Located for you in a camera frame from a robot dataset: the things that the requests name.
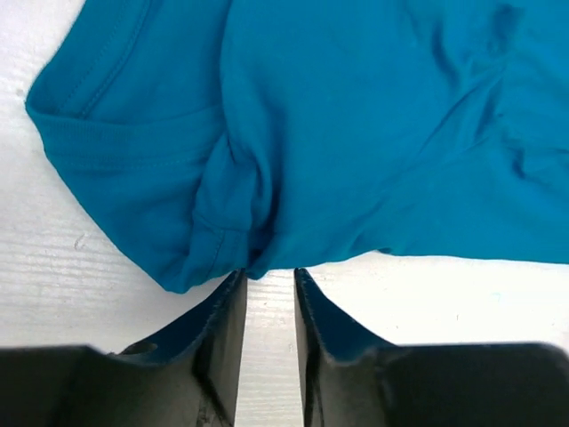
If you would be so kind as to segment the blue t shirt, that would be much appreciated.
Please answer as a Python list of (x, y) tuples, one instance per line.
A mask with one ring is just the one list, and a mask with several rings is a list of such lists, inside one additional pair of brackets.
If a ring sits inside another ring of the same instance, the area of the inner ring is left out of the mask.
[(565, 1), (88, 1), (26, 109), (171, 292), (371, 251), (568, 261)]

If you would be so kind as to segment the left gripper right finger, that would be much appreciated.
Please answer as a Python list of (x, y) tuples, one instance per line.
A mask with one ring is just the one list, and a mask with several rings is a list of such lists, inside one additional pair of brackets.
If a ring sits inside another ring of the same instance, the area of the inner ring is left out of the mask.
[(398, 346), (294, 272), (307, 426), (565, 426), (568, 357), (540, 342)]

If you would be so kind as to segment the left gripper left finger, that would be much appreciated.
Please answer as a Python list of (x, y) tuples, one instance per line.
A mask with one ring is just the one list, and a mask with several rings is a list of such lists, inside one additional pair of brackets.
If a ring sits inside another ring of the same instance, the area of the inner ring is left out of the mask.
[(120, 353), (89, 346), (1, 351), (3, 426), (232, 426), (246, 277)]

